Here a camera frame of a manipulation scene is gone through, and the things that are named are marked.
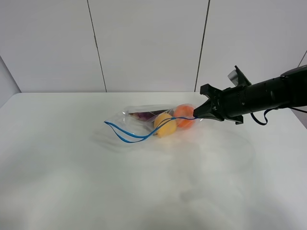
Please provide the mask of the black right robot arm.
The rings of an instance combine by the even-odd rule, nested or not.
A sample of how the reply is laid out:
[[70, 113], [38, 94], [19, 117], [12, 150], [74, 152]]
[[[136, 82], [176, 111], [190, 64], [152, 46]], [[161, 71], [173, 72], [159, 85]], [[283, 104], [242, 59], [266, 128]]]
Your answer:
[[243, 123], [243, 115], [250, 114], [256, 123], [266, 125], [255, 118], [254, 113], [290, 108], [299, 110], [307, 104], [307, 67], [301, 66], [283, 73], [281, 76], [257, 84], [245, 77], [236, 67], [228, 78], [233, 88], [219, 90], [209, 84], [202, 85], [200, 94], [208, 100], [193, 111], [200, 119], [234, 121]]

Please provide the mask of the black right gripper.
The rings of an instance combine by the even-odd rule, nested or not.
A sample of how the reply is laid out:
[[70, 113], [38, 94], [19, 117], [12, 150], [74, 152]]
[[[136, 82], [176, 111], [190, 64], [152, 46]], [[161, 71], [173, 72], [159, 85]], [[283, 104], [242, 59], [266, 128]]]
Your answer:
[[200, 87], [200, 94], [209, 100], [193, 111], [193, 116], [198, 119], [212, 119], [216, 121], [233, 121], [243, 124], [242, 95], [247, 86], [219, 90], [210, 84]]

